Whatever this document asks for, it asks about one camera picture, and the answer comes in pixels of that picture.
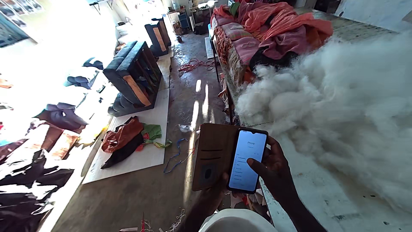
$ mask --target phone screen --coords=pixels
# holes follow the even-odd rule
[[[255,190],[258,175],[249,167],[246,160],[253,158],[261,162],[265,146],[265,134],[252,133],[245,130],[239,131],[232,173],[229,180],[230,188],[246,191]]]

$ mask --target white fluffy stuffing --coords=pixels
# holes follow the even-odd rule
[[[259,66],[239,97],[249,123],[412,212],[412,36],[330,41],[287,69]]]

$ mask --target smartphone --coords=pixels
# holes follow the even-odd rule
[[[227,189],[254,194],[259,176],[248,163],[248,158],[262,162],[268,133],[264,130],[240,128],[236,134]]]

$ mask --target phone case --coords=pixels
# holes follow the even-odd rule
[[[233,143],[240,126],[205,123],[200,127],[196,144],[196,164],[193,173],[192,190],[212,187],[228,172],[232,158]]]

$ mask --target red cable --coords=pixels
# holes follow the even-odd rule
[[[196,58],[191,58],[189,62],[183,64],[182,66],[180,66],[179,72],[190,72],[193,69],[199,67],[199,66],[205,66],[206,70],[210,71],[213,70],[215,68],[215,62],[208,60],[206,62],[202,61],[202,60],[198,60]]]

